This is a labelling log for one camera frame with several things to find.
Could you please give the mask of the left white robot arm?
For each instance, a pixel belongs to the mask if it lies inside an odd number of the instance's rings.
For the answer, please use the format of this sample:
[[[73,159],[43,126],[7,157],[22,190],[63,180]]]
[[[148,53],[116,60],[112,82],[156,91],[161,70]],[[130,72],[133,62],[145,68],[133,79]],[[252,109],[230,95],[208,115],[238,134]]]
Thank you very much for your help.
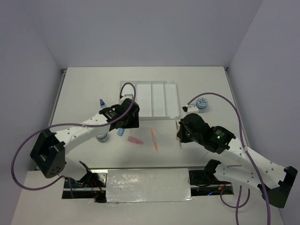
[[[139,105],[126,98],[120,105],[101,110],[79,126],[56,132],[46,129],[39,134],[30,157],[46,178],[71,177],[81,187],[86,187],[92,181],[89,167],[83,161],[67,158],[67,154],[97,135],[119,128],[138,128],[139,111]]]

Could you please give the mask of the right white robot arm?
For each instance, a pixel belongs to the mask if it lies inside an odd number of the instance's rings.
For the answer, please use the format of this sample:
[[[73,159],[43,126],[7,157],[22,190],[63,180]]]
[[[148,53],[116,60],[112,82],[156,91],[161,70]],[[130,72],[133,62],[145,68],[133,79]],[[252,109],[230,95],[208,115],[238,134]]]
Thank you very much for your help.
[[[242,166],[242,170],[230,167],[218,160],[211,159],[203,174],[208,183],[228,181],[259,190],[262,198],[270,205],[284,208],[293,187],[298,171],[292,167],[283,167],[261,156],[241,140],[221,126],[210,127],[196,113],[186,115],[179,121],[177,133],[181,143],[195,142],[207,151],[231,159]]]

